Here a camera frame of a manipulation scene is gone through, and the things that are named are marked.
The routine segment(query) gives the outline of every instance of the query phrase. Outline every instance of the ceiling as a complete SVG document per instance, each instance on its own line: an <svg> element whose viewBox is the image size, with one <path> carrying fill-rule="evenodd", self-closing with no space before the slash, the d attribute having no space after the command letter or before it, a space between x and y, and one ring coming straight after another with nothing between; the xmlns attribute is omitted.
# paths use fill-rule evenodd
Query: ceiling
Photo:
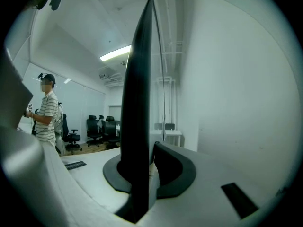
<svg viewBox="0 0 303 227"><path fill-rule="evenodd" d="M165 75L178 66L183 38L183 0L154 0ZM62 0L57 11L45 6L36 16L31 48L106 86L123 84L128 54L100 56L130 45L147 0Z"/></svg>

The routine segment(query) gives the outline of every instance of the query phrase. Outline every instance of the man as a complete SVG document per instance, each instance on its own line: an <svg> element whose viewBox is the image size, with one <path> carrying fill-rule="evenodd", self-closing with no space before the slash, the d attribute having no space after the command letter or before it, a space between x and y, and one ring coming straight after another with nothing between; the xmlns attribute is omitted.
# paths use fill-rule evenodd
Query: man
<svg viewBox="0 0 303 227"><path fill-rule="evenodd" d="M44 145L56 146L55 131L53 123L58 113L58 99L53 92L56 84L52 74L41 78L41 90L45 93L38 114L28 112L27 116L36 120L36 137Z"/></svg>

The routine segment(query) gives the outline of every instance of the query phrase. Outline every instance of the black cap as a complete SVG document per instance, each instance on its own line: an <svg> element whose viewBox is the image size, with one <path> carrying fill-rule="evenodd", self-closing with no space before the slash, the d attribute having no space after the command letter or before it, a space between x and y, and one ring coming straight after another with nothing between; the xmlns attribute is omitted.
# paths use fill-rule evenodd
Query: black cap
<svg viewBox="0 0 303 227"><path fill-rule="evenodd" d="M52 81L54 85L56 84L55 77L54 77L52 74L46 74L46 75L45 75L43 78L41 78L41 79L44 79L44 78L49 79L50 81Z"/></svg>

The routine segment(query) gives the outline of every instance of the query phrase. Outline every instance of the wooden floor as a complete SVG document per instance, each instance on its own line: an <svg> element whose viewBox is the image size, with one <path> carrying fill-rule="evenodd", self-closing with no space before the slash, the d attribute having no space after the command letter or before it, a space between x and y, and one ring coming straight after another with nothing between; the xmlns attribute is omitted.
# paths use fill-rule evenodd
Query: wooden floor
<svg viewBox="0 0 303 227"><path fill-rule="evenodd" d="M99 144L99 147L96 145L90 145L90 147L88 147L87 143L80 144L82 151L80 149L74 148L73 153L72 153L71 150L69 149L66 151L66 156L82 155L82 154L89 154L89 153L104 151L104 150L108 149L107 145L108 145L107 142L105 142L103 144Z"/></svg>

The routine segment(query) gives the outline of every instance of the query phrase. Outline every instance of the striped shirt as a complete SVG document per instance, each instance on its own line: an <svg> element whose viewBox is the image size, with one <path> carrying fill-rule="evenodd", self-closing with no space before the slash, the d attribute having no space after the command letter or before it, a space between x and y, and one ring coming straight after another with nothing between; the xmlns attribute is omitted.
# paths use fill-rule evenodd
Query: striped shirt
<svg viewBox="0 0 303 227"><path fill-rule="evenodd" d="M36 121L36 137L40 141L48 141L54 147L56 146L55 130L53 128L53 122L55 121L58 113L58 99L53 91L49 92L42 99L41 108L38 115L51 116L49 125Z"/></svg>

